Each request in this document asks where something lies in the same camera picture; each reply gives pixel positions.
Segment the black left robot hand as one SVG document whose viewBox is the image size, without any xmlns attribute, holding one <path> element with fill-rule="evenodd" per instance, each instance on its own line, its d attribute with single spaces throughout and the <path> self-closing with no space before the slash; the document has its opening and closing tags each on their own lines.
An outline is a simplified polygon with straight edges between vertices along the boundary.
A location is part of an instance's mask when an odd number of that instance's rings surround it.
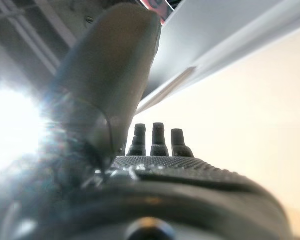
<svg viewBox="0 0 300 240">
<path fill-rule="evenodd" d="M 291 240 L 281 204 L 195 158 L 181 129 L 128 128 L 157 52 L 158 16 L 107 9 L 41 91 L 0 84 L 0 240 Z"/>
</svg>

